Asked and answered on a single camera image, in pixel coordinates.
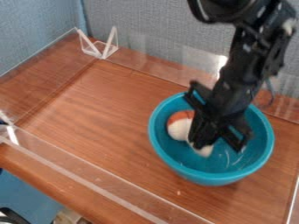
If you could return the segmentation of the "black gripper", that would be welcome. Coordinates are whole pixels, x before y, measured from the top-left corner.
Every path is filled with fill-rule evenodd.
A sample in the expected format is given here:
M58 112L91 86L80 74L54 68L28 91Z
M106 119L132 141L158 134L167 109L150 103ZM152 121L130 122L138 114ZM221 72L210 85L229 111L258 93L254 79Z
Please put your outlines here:
M279 43L262 49L237 42L214 88L206 88L195 80L191 82L185 100L195 111L187 139L197 151L213 146L221 138L235 151L249 144L254 131L246 119L246 110L263 82L278 73L279 68Z

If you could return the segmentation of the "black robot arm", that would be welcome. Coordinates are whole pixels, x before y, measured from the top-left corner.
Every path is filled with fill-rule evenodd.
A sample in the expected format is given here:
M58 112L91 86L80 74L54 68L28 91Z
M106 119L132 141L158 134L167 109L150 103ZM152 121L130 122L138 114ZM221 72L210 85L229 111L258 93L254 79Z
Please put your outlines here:
M185 94L195 110L187 141L197 151L203 151L222 138L241 151L253 137L245 113L265 81L285 66L297 11L287 0L187 0L187 3L203 23L235 26L229 61L214 88L194 80Z

